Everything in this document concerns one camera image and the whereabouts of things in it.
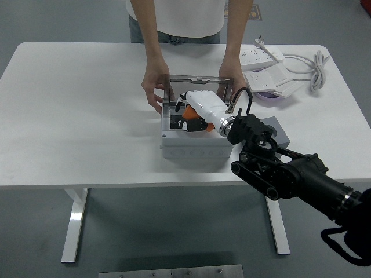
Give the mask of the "person's right hand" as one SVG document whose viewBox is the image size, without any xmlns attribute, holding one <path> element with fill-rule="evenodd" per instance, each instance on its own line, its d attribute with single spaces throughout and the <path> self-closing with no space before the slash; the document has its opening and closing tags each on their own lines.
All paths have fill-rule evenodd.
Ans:
<svg viewBox="0 0 371 278">
<path fill-rule="evenodd" d="M 142 88 L 146 94 L 147 102 L 159 114 L 162 113 L 163 98 L 155 94 L 155 89 L 164 89 L 165 75 L 169 74 L 168 65 L 164 61 L 147 61 Z"/>
</svg>

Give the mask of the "person's left hand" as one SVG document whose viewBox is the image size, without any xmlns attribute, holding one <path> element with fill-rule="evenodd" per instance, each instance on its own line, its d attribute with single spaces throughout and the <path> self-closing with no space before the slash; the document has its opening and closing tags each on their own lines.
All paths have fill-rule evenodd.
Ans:
<svg viewBox="0 0 371 278">
<path fill-rule="evenodd" d="M 230 98 L 232 98 L 238 90 L 246 88 L 246 81 L 239 61 L 223 61 L 219 69 L 219 78 L 233 79 Z"/>
</svg>

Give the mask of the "robot right hand white shell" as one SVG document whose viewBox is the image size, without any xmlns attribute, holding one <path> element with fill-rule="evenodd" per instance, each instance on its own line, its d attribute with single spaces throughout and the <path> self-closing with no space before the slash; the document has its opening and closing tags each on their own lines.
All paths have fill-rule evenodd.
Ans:
<svg viewBox="0 0 371 278">
<path fill-rule="evenodd" d="M 178 112 L 186 103 L 180 125 L 184 131 L 211 131 L 215 129 L 221 136 L 226 137 L 233 124 L 235 116 L 228 112 L 224 101 L 213 91 L 195 90 L 181 94 L 176 102 Z"/>
</svg>

